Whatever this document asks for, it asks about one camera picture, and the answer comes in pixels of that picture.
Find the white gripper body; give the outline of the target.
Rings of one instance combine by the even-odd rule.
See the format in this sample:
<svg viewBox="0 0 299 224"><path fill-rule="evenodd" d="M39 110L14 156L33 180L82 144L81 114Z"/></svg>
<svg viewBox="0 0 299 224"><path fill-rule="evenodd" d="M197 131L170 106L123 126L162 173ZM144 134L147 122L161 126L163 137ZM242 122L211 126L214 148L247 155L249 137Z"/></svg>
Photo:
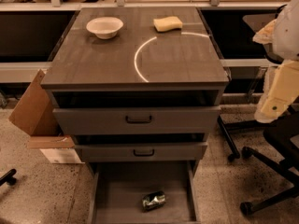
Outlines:
<svg viewBox="0 0 299 224"><path fill-rule="evenodd" d="M270 66L264 77L263 95L257 104L254 118L270 123L280 117L299 97L299 62L285 61Z"/></svg>

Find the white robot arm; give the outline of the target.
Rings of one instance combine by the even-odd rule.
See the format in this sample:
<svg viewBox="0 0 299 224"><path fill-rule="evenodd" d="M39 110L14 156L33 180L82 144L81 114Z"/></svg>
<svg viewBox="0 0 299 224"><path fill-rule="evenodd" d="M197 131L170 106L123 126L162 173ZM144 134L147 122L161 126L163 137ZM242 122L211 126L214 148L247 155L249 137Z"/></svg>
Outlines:
<svg viewBox="0 0 299 224"><path fill-rule="evenodd" d="M274 53L283 59L277 68L266 71L263 95L254 114L258 122L270 123L299 97L299 0L291 0L253 41L271 43Z"/></svg>

